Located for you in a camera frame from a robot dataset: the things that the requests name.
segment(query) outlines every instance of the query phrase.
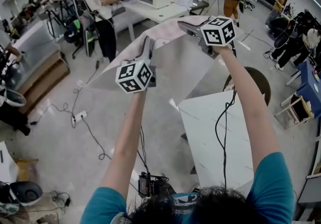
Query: teal shirt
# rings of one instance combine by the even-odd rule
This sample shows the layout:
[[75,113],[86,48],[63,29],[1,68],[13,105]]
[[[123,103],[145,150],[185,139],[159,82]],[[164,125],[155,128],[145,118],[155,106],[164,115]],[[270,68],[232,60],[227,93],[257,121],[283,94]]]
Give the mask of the teal shirt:
[[[195,204],[196,193],[172,195],[175,205]],[[266,220],[266,223],[291,223],[294,211],[293,187],[282,153],[272,153],[259,164],[247,202]],[[177,216],[177,222],[191,224],[192,212],[186,210]],[[91,197],[81,218],[81,224],[117,223],[117,217],[126,214],[126,201],[117,191],[99,187]]]

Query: teal sleeve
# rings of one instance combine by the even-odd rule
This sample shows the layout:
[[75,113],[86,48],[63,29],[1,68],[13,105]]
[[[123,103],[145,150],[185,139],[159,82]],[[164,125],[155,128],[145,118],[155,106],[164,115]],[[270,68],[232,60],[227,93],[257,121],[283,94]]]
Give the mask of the teal sleeve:
[[282,153],[272,153],[260,162],[246,200],[267,223],[291,223],[293,186]]
[[109,224],[120,212],[126,213],[124,197],[114,189],[99,187],[81,217],[81,224]]

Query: white cube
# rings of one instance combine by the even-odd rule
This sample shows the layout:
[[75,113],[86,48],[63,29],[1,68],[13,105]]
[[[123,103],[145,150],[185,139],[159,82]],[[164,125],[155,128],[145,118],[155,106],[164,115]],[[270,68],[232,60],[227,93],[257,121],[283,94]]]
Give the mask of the white cube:
[[119,66],[116,72],[116,83],[125,93],[146,90],[152,77],[152,71],[144,60]]
[[201,26],[206,45],[226,46],[235,38],[233,20],[225,16],[217,16]]

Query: gray floor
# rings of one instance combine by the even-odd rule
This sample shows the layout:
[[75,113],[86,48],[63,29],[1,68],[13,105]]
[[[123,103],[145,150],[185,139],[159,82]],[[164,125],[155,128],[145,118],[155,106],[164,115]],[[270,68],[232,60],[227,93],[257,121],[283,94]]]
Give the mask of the gray floor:
[[[210,10],[217,14],[217,4]],[[264,21],[269,10],[257,4],[253,11],[245,10],[240,17],[240,27],[245,33],[251,33],[273,45],[268,37]],[[138,36],[150,27],[150,22],[143,22],[134,27]],[[128,31],[118,34],[118,50],[123,50],[130,43]],[[314,151],[314,140],[317,133],[317,121],[309,121],[304,125],[285,131],[289,125],[287,116],[279,120],[273,113],[280,110],[280,102],[295,92],[300,79],[291,86],[285,86],[290,76],[295,72],[292,63],[288,63],[283,72],[274,68],[270,59],[264,59],[262,54],[270,47],[264,42],[248,36],[242,42],[235,42],[238,58],[244,66],[259,69],[269,80],[272,89],[272,99],[269,105],[271,119],[279,138],[281,150],[284,153],[292,177],[294,190],[300,194],[305,177],[308,174]],[[80,80],[86,82],[92,75],[96,56],[86,58],[82,50],[75,60],[71,59],[74,47],[64,43],[62,51],[67,54],[71,66],[71,74],[62,80],[30,114],[30,120],[37,120],[42,111],[51,103],[62,108],[64,102],[71,107],[75,94],[73,89],[79,88]],[[97,44],[96,52],[101,51]],[[206,95],[219,92],[228,76],[224,66],[221,69],[212,69],[191,93],[192,96]],[[197,183],[196,175],[189,172],[193,166],[193,159],[189,145],[180,138],[184,132],[183,123],[179,112],[169,104],[171,96],[167,93],[166,84],[161,80],[159,86],[148,91],[142,127],[145,133],[145,148],[147,164],[153,174],[164,173],[177,192],[189,191]],[[79,95],[74,113],[82,110],[88,112],[87,123],[97,140],[101,143],[108,155],[112,154],[114,142],[124,117],[130,96],[124,93],[111,91],[83,89]],[[98,155],[102,153],[93,138],[90,136],[84,123],[78,123],[75,129],[70,126],[70,116],[59,113],[54,108],[49,109],[41,118],[40,123],[33,127],[32,133],[24,137],[20,132],[14,133],[3,125],[1,136],[6,138],[8,147],[16,156],[39,158],[36,165],[38,183],[44,191],[59,190],[68,192],[72,204],[60,223],[78,223],[81,214],[91,194],[98,186],[109,160],[102,161]],[[143,164],[137,158],[132,175],[132,184],[137,187],[137,175],[144,171]],[[133,206],[139,203],[139,196],[130,186],[128,203]]]

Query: electrical outlet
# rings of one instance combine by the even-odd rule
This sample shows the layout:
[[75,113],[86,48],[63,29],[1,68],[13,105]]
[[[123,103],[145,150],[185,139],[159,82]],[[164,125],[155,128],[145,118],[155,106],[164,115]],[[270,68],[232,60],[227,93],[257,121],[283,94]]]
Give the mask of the electrical outlet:
[[85,118],[85,117],[87,117],[87,113],[85,110],[83,110],[82,112],[78,113],[72,118],[73,125],[75,125],[77,122],[81,121],[82,118]]

